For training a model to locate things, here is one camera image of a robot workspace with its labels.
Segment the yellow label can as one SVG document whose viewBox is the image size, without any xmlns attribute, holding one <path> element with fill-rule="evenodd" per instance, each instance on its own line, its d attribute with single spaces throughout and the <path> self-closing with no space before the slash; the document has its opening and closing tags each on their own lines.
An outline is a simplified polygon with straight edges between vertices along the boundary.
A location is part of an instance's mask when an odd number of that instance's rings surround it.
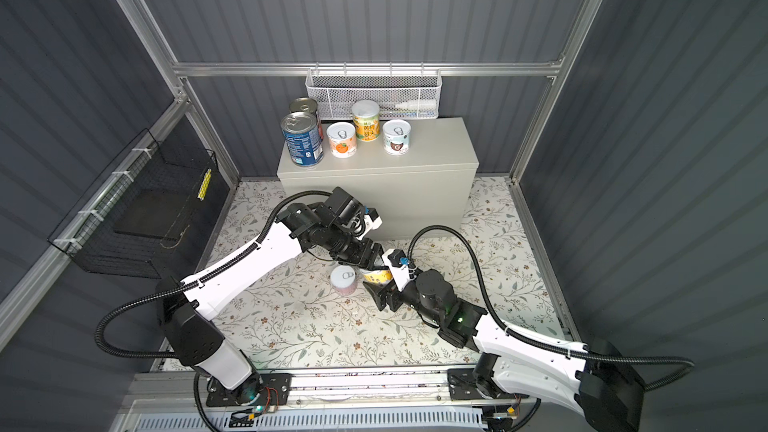
<svg viewBox="0 0 768 432">
<path fill-rule="evenodd" d="M 363 278 L 368 283 L 385 285 L 393 279 L 393 276 L 389 269 L 381 269 L 364 271 Z"/>
</svg>

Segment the pink label can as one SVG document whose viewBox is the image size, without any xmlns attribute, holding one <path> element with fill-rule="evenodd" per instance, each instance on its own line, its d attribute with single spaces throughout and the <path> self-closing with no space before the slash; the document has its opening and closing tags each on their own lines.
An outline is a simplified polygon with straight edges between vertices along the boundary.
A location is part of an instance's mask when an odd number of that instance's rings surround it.
<svg viewBox="0 0 768 432">
<path fill-rule="evenodd" d="M 332 288 L 340 295 L 350 295 L 357 288 L 357 271 L 347 265 L 336 266 L 330 274 Z"/>
</svg>

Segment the blue label tin can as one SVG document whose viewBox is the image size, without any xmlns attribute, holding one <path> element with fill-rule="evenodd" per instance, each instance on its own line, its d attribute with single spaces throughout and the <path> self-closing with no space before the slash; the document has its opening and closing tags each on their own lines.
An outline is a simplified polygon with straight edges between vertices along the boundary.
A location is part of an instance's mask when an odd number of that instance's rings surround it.
<svg viewBox="0 0 768 432">
<path fill-rule="evenodd" d="M 308 112 L 291 112 L 281 121 L 291 160 L 298 166 L 317 165 L 324 157 L 317 118 Z"/>
</svg>

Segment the orange label can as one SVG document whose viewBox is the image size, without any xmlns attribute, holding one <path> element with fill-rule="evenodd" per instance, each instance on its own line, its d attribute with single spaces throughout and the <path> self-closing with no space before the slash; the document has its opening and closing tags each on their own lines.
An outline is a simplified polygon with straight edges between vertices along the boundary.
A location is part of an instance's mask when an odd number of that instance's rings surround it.
<svg viewBox="0 0 768 432">
<path fill-rule="evenodd" d="M 352 123 L 335 122 L 327 127 L 331 153 L 340 159 L 350 158 L 357 151 L 356 129 Z"/>
</svg>

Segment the green label can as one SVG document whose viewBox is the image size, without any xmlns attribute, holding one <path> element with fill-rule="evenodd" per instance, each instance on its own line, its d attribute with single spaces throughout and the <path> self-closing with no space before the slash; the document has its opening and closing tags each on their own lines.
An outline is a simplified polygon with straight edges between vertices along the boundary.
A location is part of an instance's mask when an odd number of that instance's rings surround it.
<svg viewBox="0 0 768 432">
<path fill-rule="evenodd" d="M 400 119 L 386 121 L 382 126 L 384 150 L 390 155 L 404 155 L 409 151 L 411 125 Z"/>
</svg>

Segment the yellow green can plastic lid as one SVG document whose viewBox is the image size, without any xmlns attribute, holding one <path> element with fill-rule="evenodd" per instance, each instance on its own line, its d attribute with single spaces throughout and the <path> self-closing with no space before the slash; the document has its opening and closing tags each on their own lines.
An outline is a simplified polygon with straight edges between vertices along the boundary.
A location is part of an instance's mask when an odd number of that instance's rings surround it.
<svg viewBox="0 0 768 432">
<path fill-rule="evenodd" d="M 360 100 L 351 107 L 356 137 L 362 142 L 375 141 L 380 135 L 380 106 L 373 100 Z"/>
</svg>

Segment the dark tomato tin can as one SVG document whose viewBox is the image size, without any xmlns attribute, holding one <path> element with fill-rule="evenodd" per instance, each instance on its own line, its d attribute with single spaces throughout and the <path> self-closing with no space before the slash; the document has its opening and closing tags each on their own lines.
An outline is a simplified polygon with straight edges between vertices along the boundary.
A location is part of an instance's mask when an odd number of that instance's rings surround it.
<svg viewBox="0 0 768 432">
<path fill-rule="evenodd" d="M 289 104 L 289 111 L 291 113 L 301 112 L 316 115 L 318 113 L 318 103 L 310 97 L 296 98 Z"/>
</svg>

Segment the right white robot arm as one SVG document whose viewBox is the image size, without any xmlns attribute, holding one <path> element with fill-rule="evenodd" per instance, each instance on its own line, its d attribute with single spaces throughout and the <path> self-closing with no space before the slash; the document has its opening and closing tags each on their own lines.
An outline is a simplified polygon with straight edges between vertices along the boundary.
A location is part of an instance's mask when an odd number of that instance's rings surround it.
<svg viewBox="0 0 768 432">
<path fill-rule="evenodd" d="M 457 297 L 435 271 L 421 272 L 403 289 L 395 281 L 366 282 L 380 310 L 408 306 L 437 328 L 443 341 L 480 354 L 473 378 L 486 398 L 524 395 L 567 408 L 597 431 L 640 428 L 645 381 L 626 363 L 578 358 L 579 342 L 548 338 L 519 328 L 508 335 L 484 308 Z"/>
</svg>

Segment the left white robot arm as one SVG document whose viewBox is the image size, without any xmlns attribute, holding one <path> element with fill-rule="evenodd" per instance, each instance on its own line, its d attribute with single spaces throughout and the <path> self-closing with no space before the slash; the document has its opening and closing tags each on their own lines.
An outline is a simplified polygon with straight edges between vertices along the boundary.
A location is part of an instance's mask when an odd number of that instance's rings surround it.
<svg viewBox="0 0 768 432">
<path fill-rule="evenodd" d="M 176 359 L 229 391 L 260 388 L 256 367 L 213 319 L 262 277 L 316 247 L 342 265 L 366 270 L 380 266 L 382 248 L 369 234 L 381 225 L 376 209 L 340 187 L 287 197 L 256 238 L 183 279 L 180 285 L 187 290 L 162 301 L 158 318 Z"/>
</svg>

